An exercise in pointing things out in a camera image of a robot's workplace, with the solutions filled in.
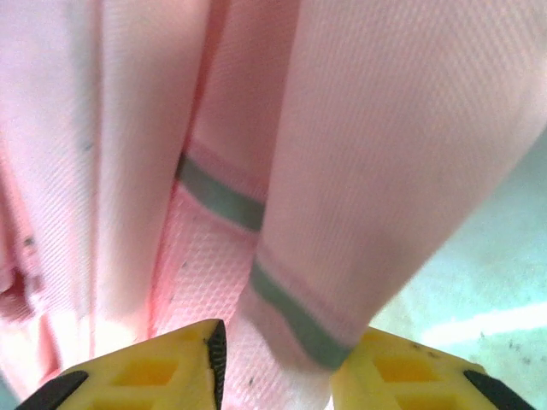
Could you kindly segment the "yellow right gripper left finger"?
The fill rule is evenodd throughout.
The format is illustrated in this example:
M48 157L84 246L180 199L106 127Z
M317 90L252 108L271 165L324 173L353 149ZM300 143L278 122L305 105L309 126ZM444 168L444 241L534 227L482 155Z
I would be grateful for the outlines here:
M226 327L206 319L52 378L15 410L221 410Z

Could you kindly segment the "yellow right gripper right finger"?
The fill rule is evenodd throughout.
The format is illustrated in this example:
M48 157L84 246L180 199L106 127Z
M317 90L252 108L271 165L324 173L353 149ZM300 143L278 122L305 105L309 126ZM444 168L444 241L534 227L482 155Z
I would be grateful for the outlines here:
M331 389L333 410L537 410L482 366L374 328Z

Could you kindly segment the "pink school backpack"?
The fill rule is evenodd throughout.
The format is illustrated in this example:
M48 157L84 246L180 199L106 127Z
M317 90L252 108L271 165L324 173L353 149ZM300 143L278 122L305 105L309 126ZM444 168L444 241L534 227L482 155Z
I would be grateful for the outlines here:
M0 0L0 376L208 318L324 410L547 125L547 0Z

